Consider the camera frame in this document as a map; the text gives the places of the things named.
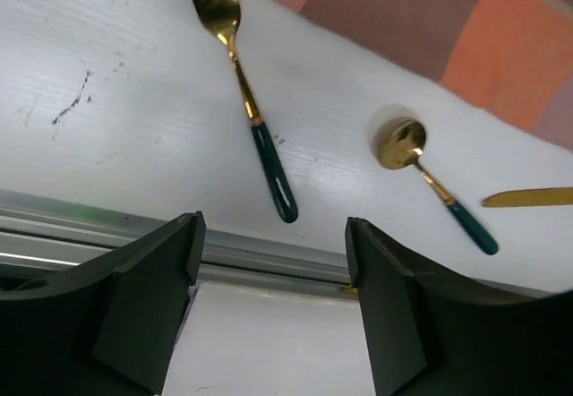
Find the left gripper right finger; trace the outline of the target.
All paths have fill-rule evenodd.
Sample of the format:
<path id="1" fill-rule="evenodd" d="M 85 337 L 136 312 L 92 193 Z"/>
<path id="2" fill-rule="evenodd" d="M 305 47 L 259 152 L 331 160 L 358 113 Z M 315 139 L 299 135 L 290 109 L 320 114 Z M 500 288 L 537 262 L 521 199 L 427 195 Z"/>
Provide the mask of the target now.
<path id="1" fill-rule="evenodd" d="M 570 292 L 472 280 L 363 219 L 347 221 L 345 240 L 377 394 L 571 394 Z"/>

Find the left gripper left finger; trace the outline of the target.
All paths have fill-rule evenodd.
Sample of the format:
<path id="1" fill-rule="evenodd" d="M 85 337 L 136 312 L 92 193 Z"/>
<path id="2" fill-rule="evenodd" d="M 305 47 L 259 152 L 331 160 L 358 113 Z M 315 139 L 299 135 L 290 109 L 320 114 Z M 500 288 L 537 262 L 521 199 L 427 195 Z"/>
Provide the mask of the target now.
<path id="1" fill-rule="evenodd" d="M 1 294 L 4 395 L 159 395 L 206 224 L 185 213 L 71 269 Z"/>

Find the checkered orange blue cloth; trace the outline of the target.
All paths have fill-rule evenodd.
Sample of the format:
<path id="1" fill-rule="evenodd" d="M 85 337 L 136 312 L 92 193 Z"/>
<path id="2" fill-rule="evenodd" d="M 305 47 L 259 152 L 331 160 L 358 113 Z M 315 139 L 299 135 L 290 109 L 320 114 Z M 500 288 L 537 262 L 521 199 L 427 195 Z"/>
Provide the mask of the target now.
<path id="1" fill-rule="evenodd" d="M 572 0 L 274 0 L 565 149 Z"/>

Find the gold fork green handle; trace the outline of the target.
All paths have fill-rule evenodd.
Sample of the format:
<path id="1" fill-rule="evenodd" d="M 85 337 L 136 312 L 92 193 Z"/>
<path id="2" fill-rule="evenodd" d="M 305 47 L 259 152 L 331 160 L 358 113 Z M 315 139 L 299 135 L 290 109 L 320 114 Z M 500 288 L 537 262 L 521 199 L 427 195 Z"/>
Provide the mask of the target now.
<path id="1" fill-rule="evenodd" d="M 236 50 L 235 39 L 242 18 L 240 0 L 192 1 L 203 27 L 227 49 L 271 198 L 279 217 L 287 224 L 293 223 L 299 216 L 295 195 L 288 183 L 269 128 L 258 108 Z"/>

